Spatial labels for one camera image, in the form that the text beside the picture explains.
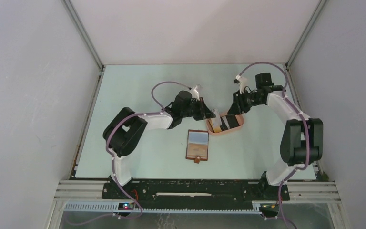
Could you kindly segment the pink plastic tray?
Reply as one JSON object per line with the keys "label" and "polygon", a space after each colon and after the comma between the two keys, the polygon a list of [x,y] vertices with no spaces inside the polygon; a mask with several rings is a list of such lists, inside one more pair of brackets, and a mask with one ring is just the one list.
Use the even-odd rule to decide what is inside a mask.
{"label": "pink plastic tray", "polygon": [[215,127],[211,119],[205,121],[206,129],[212,136],[220,136],[240,130],[244,125],[244,118],[242,115],[231,115],[227,112],[220,113],[221,125]]}

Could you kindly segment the grey white credit card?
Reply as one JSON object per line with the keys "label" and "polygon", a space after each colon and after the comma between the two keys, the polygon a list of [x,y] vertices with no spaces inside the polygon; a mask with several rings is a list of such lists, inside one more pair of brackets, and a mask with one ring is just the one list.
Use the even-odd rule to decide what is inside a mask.
{"label": "grey white credit card", "polygon": [[221,118],[220,118],[220,113],[218,112],[217,109],[213,109],[213,114],[215,115],[214,118],[212,118],[212,122],[214,125],[220,125],[221,126]]}

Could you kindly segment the brown leather card holder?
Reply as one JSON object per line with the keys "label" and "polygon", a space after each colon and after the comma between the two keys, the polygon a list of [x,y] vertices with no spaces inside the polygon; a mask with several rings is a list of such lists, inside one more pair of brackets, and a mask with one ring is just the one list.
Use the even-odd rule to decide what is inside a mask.
{"label": "brown leather card holder", "polygon": [[204,130],[188,130],[185,159],[199,164],[208,161],[209,133]]}

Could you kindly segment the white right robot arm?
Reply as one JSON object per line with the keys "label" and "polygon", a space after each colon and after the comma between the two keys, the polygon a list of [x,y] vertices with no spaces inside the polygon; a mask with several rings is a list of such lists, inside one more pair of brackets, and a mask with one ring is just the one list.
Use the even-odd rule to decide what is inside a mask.
{"label": "white right robot arm", "polygon": [[277,194],[277,187],[283,185],[296,171],[321,159],[323,155],[323,122],[311,118],[297,107],[286,94],[282,85],[272,82],[270,73],[255,76],[256,89],[246,90],[247,79],[237,75],[234,83],[239,90],[233,94],[229,115],[242,115],[254,106],[267,105],[285,125],[280,143],[280,160],[265,172],[266,182],[258,186],[263,199]]}

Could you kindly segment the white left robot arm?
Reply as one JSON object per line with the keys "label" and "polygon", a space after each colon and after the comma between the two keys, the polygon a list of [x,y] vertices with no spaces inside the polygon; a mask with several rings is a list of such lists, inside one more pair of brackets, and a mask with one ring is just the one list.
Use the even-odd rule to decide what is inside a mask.
{"label": "white left robot arm", "polygon": [[132,192],[130,154],[137,147],[144,131],[169,130],[181,124],[184,118],[202,121],[216,115],[206,106],[202,97],[195,98],[189,91],[180,91],[175,99],[159,112],[136,113],[124,107],[105,128],[102,136],[105,150],[112,158],[111,178],[113,192],[127,198]]}

